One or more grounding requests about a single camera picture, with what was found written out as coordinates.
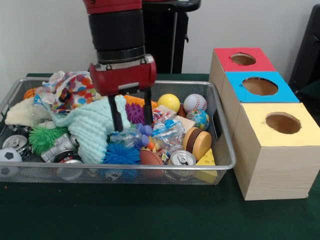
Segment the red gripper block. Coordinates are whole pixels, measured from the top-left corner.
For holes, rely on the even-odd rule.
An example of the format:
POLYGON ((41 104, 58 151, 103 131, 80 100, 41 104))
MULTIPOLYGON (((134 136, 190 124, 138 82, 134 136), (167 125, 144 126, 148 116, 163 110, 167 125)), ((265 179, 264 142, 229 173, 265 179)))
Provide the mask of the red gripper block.
POLYGON ((154 57, 146 54, 143 58, 123 62, 90 64, 89 73, 93 85, 101 96, 107 96, 110 105, 114 130, 123 131, 121 114, 118 112, 115 95, 131 89, 144 90, 144 124, 152 125, 152 91, 157 75, 154 57))

